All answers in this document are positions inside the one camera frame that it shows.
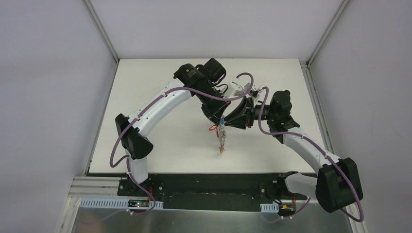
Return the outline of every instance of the end effector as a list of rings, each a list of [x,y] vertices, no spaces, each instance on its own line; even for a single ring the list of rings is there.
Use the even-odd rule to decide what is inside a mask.
[[[186,87],[191,87],[206,94],[222,98],[223,93],[214,88],[226,76],[226,70],[216,59],[211,58],[204,65],[192,64],[182,65],[175,73],[174,78],[179,79]],[[202,102],[202,111],[205,116],[214,124],[219,124],[225,109],[231,103],[230,101],[219,101],[211,98],[196,95]]]
[[[263,114],[261,120],[267,121],[270,132],[287,132],[293,127],[300,127],[291,116],[291,93],[290,91],[276,91],[269,105],[264,103],[256,105],[259,91],[251,92],[252,97],[244,97],[236,109],[224,118],[224,125],[239,129],[251,128],[255,120],[259,119],[259,112],[263,104]],[[282,135],[276,135],[281,143],[283,143]]]

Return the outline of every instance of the robotic arm link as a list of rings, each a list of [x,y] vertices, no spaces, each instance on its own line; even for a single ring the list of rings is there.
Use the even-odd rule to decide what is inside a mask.
[[[153,149],[153,144],[147,136],[164,116],[196,95],[202,103],[201,109],[205,116],[215,125],[219,125],[223,112],[231,101],[242,99],[240,105],[224,118],[224,125],[246,129],[252,127],[254,120],[257,120],[264,134],[272,135],[280,143],[297,152],[318,176],[313,178],[297,172],[282,174],[277,178],[281,191],[316,198],[330,213],[356,202],[360,218],[355,219],[352,216],[351,218],[363,221],[360,205],[363,192],[355,162],[350,158],[341,159],[324,150],[300,128],[290,115],[292,108],[290,92],[287,90],[275,92],[270,105],[266,105],[268,87],[256,90],[253,87],[253,77],[249,73],[242,73],[236,77],[242,75],[251,77],[251,82],[244,89],[235,82],[228,83],[225,92],[216,89],[215,86],[225,75],[226,70],[213,58],[205,65],[196,67],[185,64],[174,73],[174,77],[149,103],[129,116],[119,114],[115,120],[119,137],[110,156],[111,167],[117,166],[121,160],[127,158],[129,175],[140,187],[139,183],[148,177],[146,159]],[[256,105],[259,94],[263,90],[266,91],[265,98],[261,105]],[[262,120],[267,121],[270,132],[263,130]],[[120,142],[127,155],[113,164],[114,153]]]

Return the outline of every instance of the gray wall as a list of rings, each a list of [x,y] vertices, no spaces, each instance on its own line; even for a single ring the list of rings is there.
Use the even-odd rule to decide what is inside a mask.
[[[358,164],[372,233],[412,230],[411,9],[353,1],[312,67],[334,150]]]
[[[54,232],[115,65],[80,0],[0,5],[0,232]]]

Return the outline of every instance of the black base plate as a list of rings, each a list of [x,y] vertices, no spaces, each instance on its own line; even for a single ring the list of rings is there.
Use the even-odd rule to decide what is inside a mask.
[[[278,176],[279,173],[149,174],[141,185],[151,187],[154,198],[162,201],[165,209],[254,212],[260,211],[261,203],[293,198],[292,193],[276,196],[274,181]],[[128,178],[120,181],[118,195],[147,196]],[[307,198],[297,194],[296,199]]]

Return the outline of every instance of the metal sheet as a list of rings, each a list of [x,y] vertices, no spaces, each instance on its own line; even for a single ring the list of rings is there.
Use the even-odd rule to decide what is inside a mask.
[[[329,214],[317,203],[311,203],[292,220],[284,219],[274,224],[262,218],[274,220],[277,214],[259,212],[158,210],[148,215],[130,216],[120,212],[93,225],[84,222],[99,221],[115,212],[113,209],[79,209],[73,233],[250,233],[250,232],[305,232],[351,233],[348,219],[337,211]]]

